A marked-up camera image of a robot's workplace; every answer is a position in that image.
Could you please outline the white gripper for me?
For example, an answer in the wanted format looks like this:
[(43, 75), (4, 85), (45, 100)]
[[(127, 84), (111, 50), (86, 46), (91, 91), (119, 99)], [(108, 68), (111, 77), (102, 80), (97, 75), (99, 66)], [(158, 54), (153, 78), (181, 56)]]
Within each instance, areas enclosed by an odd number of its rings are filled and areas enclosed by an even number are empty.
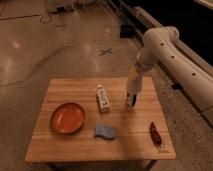
[(134, 107), (137, 100), (137, 94), (140, 93), (141, 90), (142, 90), (142, 73), (138, 72), (136, 67), (133, 66), (129, 71), (126, 84), (126, 91), (127, 91), (126, 104)]

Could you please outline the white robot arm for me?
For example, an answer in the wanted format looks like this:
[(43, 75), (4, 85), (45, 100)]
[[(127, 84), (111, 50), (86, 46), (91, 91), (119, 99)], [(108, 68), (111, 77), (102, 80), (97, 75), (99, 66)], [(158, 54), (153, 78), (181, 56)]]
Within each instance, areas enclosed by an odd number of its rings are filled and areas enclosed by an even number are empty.
[(207, 74), (181, 53), (175, 47), (178, 41), (179, 31), (173, 26), (151, 28), (144, 33), (144, 46), (137, 55), (127, 79), (127, 103), (134, 106), (134, 96), (142, 90), (142, 75), (160, 61), (213, 127), (213, 76)]

